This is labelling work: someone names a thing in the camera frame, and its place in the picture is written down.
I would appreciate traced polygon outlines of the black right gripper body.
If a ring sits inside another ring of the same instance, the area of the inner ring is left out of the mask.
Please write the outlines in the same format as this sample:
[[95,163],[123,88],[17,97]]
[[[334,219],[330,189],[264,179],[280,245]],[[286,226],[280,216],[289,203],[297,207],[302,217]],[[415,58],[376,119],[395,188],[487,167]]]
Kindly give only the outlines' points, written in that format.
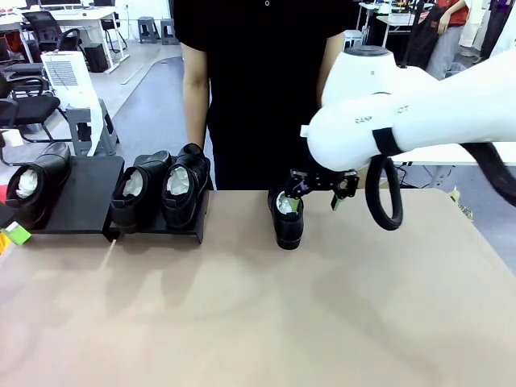
[[358,183],[356,170],[336,172],[310,158],[301,168],[290,169],[287,190],[348,190],[356,189]]

